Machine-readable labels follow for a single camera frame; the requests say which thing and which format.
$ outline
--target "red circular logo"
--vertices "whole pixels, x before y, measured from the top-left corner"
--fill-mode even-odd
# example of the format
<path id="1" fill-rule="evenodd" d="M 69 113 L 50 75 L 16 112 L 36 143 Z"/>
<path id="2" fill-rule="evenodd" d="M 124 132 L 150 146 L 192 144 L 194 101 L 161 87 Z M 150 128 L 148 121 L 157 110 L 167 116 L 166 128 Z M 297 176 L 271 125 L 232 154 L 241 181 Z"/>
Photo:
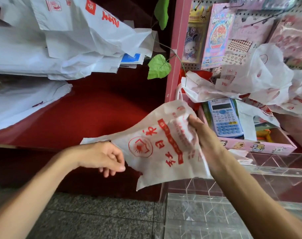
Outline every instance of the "red circular logo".
<path id="1" fill-rule="evenodd" d="M 153 153 L 153 145 L 148 138 L 135 137 L 129 141 L 129 150 L 136 157 L 148 158 Z"/>

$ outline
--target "artificial leaf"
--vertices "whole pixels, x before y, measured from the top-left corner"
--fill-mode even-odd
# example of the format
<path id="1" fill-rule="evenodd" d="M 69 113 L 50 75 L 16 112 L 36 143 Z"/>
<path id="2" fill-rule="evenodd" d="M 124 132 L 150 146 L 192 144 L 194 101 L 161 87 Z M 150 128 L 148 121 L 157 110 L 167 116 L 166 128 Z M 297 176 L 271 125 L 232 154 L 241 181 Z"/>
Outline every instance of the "artificial leaf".
<path id="1" fill-rule="evenodd" d="M 159 25 L 161 30 L 164 30 L 168 23 L 168 7 L 169 7 L 169 0 L 158 0 L 158 3 L 154 9 L 154 16 L 159 21 Z"/>
<path id="2" fill-rule="evenodd" d="M 171 72 L 171 65 L 165 60 L 165 57 L 158 54 L 150 60 L 148 80 L 154 78 L 164 78 Z"/>

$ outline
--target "blue calculator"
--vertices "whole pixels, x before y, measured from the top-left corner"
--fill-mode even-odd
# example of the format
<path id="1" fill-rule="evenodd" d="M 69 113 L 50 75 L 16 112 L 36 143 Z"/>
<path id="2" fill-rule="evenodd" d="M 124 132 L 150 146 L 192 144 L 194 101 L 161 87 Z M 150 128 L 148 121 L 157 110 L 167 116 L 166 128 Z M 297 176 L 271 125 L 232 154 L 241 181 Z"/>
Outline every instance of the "blue calculator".
<path id="1" fill-rule="evenodd" d="M 231 98 L 226 97 L 211 100 L 208 101 L 208 105 L 212 114 L 212 123 L 217 136 L 235 138 L 244 134 Z"/>

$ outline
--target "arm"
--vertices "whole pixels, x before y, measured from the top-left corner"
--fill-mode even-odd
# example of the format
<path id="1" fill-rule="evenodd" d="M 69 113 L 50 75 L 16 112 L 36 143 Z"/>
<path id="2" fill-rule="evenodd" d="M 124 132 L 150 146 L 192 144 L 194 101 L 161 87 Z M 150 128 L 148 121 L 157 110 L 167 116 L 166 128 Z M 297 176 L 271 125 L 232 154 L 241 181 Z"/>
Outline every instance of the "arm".
<path id="1" fill-rule="evenodd" d="M 255 239 L 302 239 L 302 222 L 275 202 L 199 118 L 197 130 L 211 174 Z"/>
<path id="2" fill-rule="evenodd" d="M 119 148 L 109 142 L 79 145 L 55 155 L 10 201 L 0 208 L 0 239 L 24 239 L 62 179 L 80 166 L 104 169 L 104 176 L 125 170 Z"/>

